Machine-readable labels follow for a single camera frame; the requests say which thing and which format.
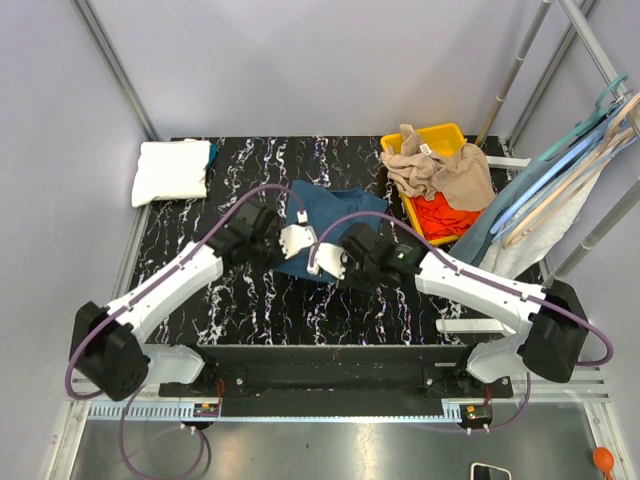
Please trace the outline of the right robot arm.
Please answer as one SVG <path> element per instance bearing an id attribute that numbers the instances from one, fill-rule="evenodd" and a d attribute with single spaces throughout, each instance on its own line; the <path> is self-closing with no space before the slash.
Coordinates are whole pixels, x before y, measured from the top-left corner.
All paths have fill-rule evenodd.
<path id="1" fill-rule="evenodd" d="M 339 245 L 346 277 L 358 286 L 409 283 L 422 294 L 453 300 L 511 329 L 508 336 L 467 349 L 453 374 L 463 395 L 476 396 L 489 383 L 526 372 L 555 383 L 571 379 L 587 330 L 565 316 L 583 312 L 568 284 L 543 288 L 484 274 L 439 250 L 396 243 L 361 222 L 341 235 Z"/>

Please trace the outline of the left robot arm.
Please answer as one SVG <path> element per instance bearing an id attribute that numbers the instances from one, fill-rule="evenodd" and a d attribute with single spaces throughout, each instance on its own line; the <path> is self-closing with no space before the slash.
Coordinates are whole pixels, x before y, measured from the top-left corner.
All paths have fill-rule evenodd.
<path id="1" fill-rule="evenodd" d="M 70 363 L 113 401 L 144 385 L 178 384 L 196 396 L 215 386 L 217 363 L 196 346 L 151 344 L 151 333 L 199 290 L 250 263 L 273 268 L 294 254 L 300 225 L 282 226 L 265 206 L 248 202 L 202 240 L 187 246 L 134 290 L 76 313 Z"/>

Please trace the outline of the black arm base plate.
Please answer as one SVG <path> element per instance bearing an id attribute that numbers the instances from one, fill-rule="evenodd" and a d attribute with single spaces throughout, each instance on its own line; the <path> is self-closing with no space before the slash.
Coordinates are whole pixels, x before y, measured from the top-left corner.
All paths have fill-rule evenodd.
<path id="1" fill-rule="evenodd" d="M 458 367 L 463 346 L 214 346 L 212 388 L 196 394 L 161 384 L 162 397 L 201 402 L 220 394 L 222 417 L 353 421 L 362 417 L 428 421 L 445 414 L 444 400 L 502 400 L 511 380 L 486 386 Z"/>

